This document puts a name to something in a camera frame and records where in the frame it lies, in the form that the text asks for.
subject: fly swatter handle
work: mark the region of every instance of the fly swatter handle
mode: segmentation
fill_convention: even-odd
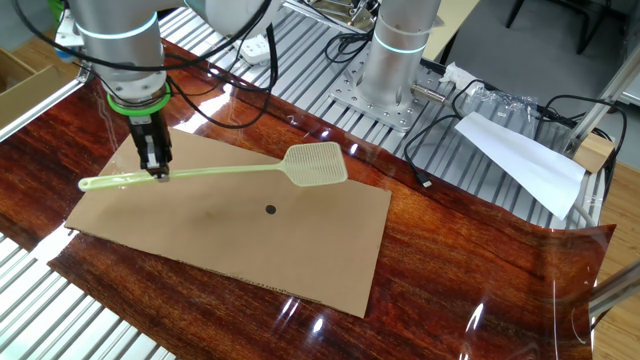
[[[213,174],[233,174],[251,171],[270,171],[280,170],[280,164],[271,165],[251,165],[251,166],[228,166],[217,168],[193,169],[193,170],[177,170],[169,173],[169,179],[182,179],[202,175]],[[145,172],[120,174],[109,176],[96,176],[84,178],[78,182],[80,190],[87,192],[92,190],[113,189],[122,186],[130,186],[136,184],[145,184],[157,181],[156,178]]]

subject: metal slotted rail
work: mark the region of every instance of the metal slotted rail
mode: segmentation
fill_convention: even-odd
[[[408,139],[434,119],[450,113],[440,106],[425,104],[416,125],[403,134],[330,100],[330,87],[350,64],[336,65],[325,59],[325,44],[343,29],[314,16],[294,3],[287,3],[278,13],[274,22],[280,65],[280,79],[273,91],[276,96],[399,157]],[[160,22],[160,29],[165,39],[196,55],[223,41],[189,9],[174,11]],[[210,61],[228,68],[234,58],[235,50],[230,50]],[[269,80],[268,66],[249,66],[240,61],[232,72],[258,86],[265,86]],[[422,85],[453,96],[453,87],[440,83],[439,75],[421,69],[418,77]],[[69,86],[68,93],[78,86]],[[50,98],[50,103],[41,108],[52,106],[65,95]],[[522,119],[504,106],[471,106],[512,130],[524,129]],[[36,115],[21,119],[21,124]],[[562,129],[548,127],[542,134],[548,146],[561,145]],[[417,143],[410,153],[418,166],[520,218],[553,228],[585,226],[577,214],[570,214],[566,222],[552,217],[510,176],[456,134],[451,123],[434,127]],[[580,199],[585,199],[585,208],[594,219],[600,217],[600,206],[591,206],[593,199],[600,199],[603,193],[602,174],[585,177]],[[0,360],[3,359],[171,360],[175,356],[53,272],[44,261],[0,235]]]

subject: wooden table surface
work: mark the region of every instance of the wooden table surface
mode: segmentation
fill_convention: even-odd
[[[190,93],[214,83],[193,69],[171,76]],[[240,123],[264,95],[216,89],[194,100]],[[364,319],[82,234],[49,262],[178,357],[591,358],[588,299],[614,226],[551,231],[438,179],[424,189],[404,161],[279,99],[243,131],[207,123],[181,99],[164,112],[171,125],[278,158],[336,141],[352,180],[393,194]],[[127,133],[94,81],[0,143],[0,231],[36,247]]]

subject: clear plastic sheet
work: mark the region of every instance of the clear plastic sheet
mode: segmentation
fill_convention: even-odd
[[[502,91],[489,91],[484,87],[478,87],[473,91],[473,95],[465,96],[464,102],[458,100],[456,103],[459,109],[462,109],[466,114],[475,111],[474,109],[481,106],[500,107],[504,112],[497,113],[498,117],[507,117],[507,114],[517,119],[524,120],[523,124],[517,124],[514,127],[509,128],[517,133],[520,133],[530,139],[533,139],[536,135],[536,126],[538,123],[538,99],[534,97],[524,97],[512,94],[507,94]]]

